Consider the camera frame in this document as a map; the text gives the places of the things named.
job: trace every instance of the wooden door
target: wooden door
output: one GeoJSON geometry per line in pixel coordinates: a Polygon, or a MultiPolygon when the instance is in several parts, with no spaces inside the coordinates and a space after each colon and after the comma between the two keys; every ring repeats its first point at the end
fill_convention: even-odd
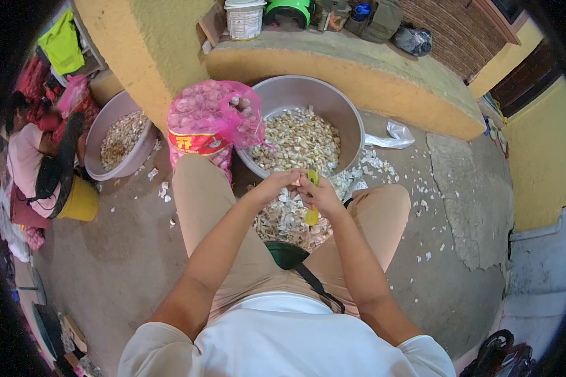
{"type": "Polygon", "coordinates": [[[528,105],[561,76],[562,72],[545,40],[524,61],[491,89],[505,117],[528,105]]]}

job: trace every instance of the green shirt hanging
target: green shirt hanging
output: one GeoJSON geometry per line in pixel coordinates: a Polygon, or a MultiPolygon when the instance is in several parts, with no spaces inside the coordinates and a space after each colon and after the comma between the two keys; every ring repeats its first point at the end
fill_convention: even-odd
{"type": "Polygon", "coordinates": [[[57,23],[38,39],[38,44],[44,49],[48,60],[60,75],[76,71],[84,65],[73,19],[74,12],[67,9],[57,23]]]}

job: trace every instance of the yellow bucket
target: yellow bucket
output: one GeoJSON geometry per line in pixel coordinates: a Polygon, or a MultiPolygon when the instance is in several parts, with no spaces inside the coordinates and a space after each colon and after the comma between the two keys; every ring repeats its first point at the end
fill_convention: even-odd
{"type": "Polygon", "coordinates": [[[78,176],[74,176],[69,198],[57,218],[73,218],[81,221],[92,221],[98,212],[98,193],[91,184],[78,176]]]}

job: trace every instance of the red label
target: red label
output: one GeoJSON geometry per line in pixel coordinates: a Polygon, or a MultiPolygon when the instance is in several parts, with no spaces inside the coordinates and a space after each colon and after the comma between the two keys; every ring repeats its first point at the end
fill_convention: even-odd
{"type": "Polygon", "coordinates": [[[225,149],[230,143],[217,133],[180,134],[168,130],[168,140],[182,153],[210,156],[225,149]]]}

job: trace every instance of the hand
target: hand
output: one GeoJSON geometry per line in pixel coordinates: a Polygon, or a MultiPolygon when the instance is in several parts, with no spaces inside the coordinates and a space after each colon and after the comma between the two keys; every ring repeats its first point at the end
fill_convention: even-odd
{"type": "Polygon", "coordinates": [[[321,215],[328,220],[337,216],[339,213],[346,212],[346,208],[337,197],[331,183],[327,178],[319,175],[319,185],[315,186],[306,175],[300,177],[300,186],[290,188],[290,198],[300,195],[304,207],[312,209],[317,207],[321,215]]]}
{"type": "Polygon", "coordinates": [[[283,187],[290,186],[297,181],[300,178],[300,173],[300,170],[275,171],[248,192],[246,196],[252,198],[260,208],[263,208],[279,196],[283,187]]]}

